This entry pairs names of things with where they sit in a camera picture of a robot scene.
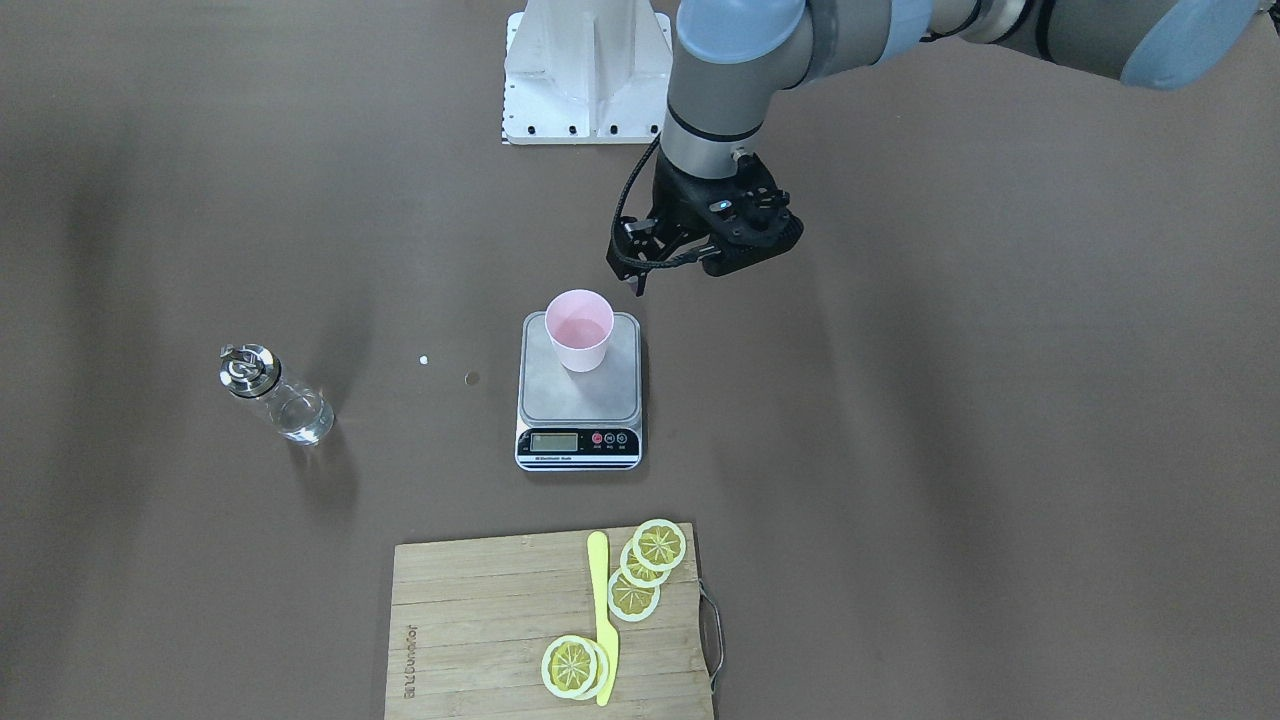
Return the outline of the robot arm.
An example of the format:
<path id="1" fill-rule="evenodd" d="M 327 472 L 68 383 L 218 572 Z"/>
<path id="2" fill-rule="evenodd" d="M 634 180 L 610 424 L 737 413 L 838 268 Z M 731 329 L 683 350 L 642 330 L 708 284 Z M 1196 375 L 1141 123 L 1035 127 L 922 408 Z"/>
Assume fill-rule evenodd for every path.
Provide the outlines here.
<path id="1" fill-rule="evenodd" d="M 657 270 L 722 277 L 803 236 L 756 145 L 773 96 L 957 37 L 1158 91 L 1219 64 L 1275 1 L 684 1 L 645 217 L 613 213 L 605 260 L 635 295 Z"/>

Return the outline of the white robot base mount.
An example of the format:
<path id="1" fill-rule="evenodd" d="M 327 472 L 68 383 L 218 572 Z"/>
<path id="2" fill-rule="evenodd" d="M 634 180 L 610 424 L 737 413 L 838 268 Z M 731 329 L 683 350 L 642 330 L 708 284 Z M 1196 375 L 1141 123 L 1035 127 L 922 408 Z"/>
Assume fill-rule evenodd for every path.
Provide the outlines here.
<path id="1" fill-rule="evenodd" d="M 504 142 L 646 145 L 662 131 L 673 23 L 649 1 L 530 1 L 504 40 Z"/>

